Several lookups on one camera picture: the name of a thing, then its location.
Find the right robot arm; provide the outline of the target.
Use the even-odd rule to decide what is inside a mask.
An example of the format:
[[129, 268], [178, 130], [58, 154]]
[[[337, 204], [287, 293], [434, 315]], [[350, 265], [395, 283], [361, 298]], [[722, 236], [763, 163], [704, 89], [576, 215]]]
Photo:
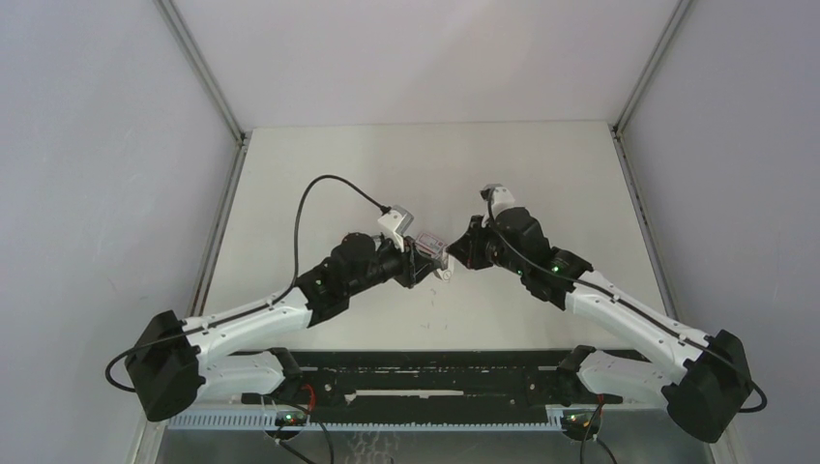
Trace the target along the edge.
[[681, 429], [717, 442], [734, 418], [754, 410], [743, 342], [686, 326], [634, 300], [580, 256], [553, 246], [524, 207], [471, 217], [448, 252], [470, 270], [503, 268], [536, 299], [585, 318], [625, 341], [643, 361], [580, 345], [562, 365], [560, 393], [572, 402], [609, 394], [662, 408]]

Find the red white staple box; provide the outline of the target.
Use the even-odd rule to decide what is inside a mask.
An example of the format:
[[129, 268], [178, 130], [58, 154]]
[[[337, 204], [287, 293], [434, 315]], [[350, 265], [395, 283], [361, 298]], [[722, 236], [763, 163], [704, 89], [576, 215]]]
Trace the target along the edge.
[[441, 257], [447, 248], [443, 240], [428, 232], [420, 232], [415, 238], [415, 243], [421, 252], [431, 257]]

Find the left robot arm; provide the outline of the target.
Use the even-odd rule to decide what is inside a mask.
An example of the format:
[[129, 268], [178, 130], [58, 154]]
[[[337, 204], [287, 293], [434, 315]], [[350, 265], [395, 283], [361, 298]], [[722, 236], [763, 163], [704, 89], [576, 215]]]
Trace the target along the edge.
[[269, 394], [280, 403], [301, 393], [301, 375], [271, 349], [252, 345], [306, 330], [348, 309], [351, 299], [393, 280], [412, 288], [444, 264], [411, 238], [350, 233], [330, 254], [298, 275], [288, 290], [210, 316], [155, 315], [125, 368], [148, 421], [168, 420], [207, 397]]

